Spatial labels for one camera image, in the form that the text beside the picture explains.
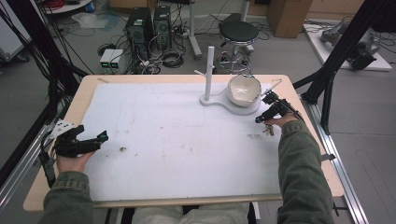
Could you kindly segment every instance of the white bowl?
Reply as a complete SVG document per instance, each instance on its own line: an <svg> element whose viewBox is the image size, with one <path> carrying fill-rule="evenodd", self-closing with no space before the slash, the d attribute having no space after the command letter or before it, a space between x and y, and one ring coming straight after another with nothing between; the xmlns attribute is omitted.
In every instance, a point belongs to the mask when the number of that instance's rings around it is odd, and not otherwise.
<svg viewBox="0 0 396 224"><path fill-rule="evenodd" d="M261 94L262 85L254 76L237 75L228 82L228 98L236 105L253 105Z"/></svg>

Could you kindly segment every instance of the hand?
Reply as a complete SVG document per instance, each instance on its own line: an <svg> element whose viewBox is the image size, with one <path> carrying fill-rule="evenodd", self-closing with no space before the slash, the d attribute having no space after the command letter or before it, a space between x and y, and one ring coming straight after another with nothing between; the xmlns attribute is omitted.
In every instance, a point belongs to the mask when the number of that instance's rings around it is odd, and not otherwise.
<svg viewBox="0 0 396 224"><path fill-rule="evenodd" d="M94 152L86 153L80 157L68 158L60 155L56 156L56 165L59 173L66 171L84 172L85 164L93 155Z"/></svg>
<svg viewBox="0 0 396 224"><path fill-rule="evenodd" d="M268 119L264 122L264 124L270 124L270 125L277 125L280 128L283 127L283 125L289 121L292 120L298 120L292 113L286 113L285 116L283 116L280 119Z"/></svg>

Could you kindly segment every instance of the aluminum rail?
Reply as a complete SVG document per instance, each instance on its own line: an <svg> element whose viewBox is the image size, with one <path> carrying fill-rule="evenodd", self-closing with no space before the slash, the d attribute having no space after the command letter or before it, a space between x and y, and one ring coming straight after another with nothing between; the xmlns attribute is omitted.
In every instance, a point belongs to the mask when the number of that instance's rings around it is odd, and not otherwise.
<svg viewBox="0 0 396 224"><path fill-rule="evenodd" d="M302 101L303 105L306 106L311 113L312 121L316 125L316 129L321 139L321 142L326 150L326 152L330 155L333 154L335 159L331 161L332 167L337 173L338 177L341 180L341 183L344 187L344 198L346 199L346 204L349 208L350 215L356 224L368 224L369 221L361 207L361 203L358 199L358 195L353 189L352 183L349 180L347 171L344 167L344 164L341 161L340 155L338 154L337 148L335 147L334 141L330 135L327 135L323 127L320 125L320 109L318 105L310 105L308 102Z"/></svg>
<svg viewBox="0 0 396 224"><path fill-rule="evenodd" d="M50 129L50 126L45 125L40 130L34 142L29 146L26 153L23 155L17 166L9 175L3 187L0 189L0 214L4 211L12 195L15 193L18 186L21 184L21 182L35 163L37 156L40 153L41 138Z"/></svg>

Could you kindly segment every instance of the green sleeve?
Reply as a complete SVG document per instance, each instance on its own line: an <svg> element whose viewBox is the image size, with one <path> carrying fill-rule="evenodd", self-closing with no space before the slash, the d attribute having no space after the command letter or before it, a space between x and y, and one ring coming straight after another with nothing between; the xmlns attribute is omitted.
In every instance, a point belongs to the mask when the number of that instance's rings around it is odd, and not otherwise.
<svg viewBox="0 0 396 224"><path fill-rule="evenodd" d="M320 165L318 143L305 124L286 123L279 142L278 223L333 223L332 193Z"/></svg>
<svg viewBox="0 0 396 224"><path fill-rule="evenodd" d="M93 202L89 180L78 172L59 174L44 199L44 216L39 224L93 223Z"/></svg>

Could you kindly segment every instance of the gray floor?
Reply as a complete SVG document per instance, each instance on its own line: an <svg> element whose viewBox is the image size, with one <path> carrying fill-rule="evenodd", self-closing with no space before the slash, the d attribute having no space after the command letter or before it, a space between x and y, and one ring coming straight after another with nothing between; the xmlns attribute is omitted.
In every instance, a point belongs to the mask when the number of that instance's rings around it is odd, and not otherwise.
<svg viewBox="0 0 396 224"><path fill-rule="evenodd" d="M110 20L110 27L104 30L81 30L76 24L67 24L69 19L60 18L60 24L71 34L66 39L83 61L95 74L101 74L100 56L97 48L110 41L113 35L122 35L124 21L107 14L101 15ZM266 23L265 18L248 18L249 21ZM197 20L197 24L212 20L211 17ZM292 82L316 72L321 63L305 34L297 38L276 38L267 32L269 40L258 40L251 54L253 74L284 74ZM187 52L185 63L178 69L164 68L161 74L193 74L193 70L205 71L207 46L222 51L221 41L216 35L198 35L203 59L195 61L191 46L184 42ZM381 49L380 55L394 66L395 55ZM85 66L72 54L75 65ZM12 62L0 68L0 164L3 165L14 148L47 103L48 82L39 73L35 63ZM334 82L330 130L332 139L346 167L349 178L361 201L370 223L396 223L396 138L394 125L396 117L396 71L351 71L340 69ZM307 87L297 92L303 93ZM0 223L36 223L41 213L23 210L22 203L37 172L32 168L29 175L19 186L17 193L9 201L7 208L0 214ZM345 206L343 199L336 199L337 206ZM259 203L262 220L260 223L276 223L276 209L281 202ZM105 209L95 210L95 222L105 222ZM334 213L335 223L352 223L347 211Z"/></svg>

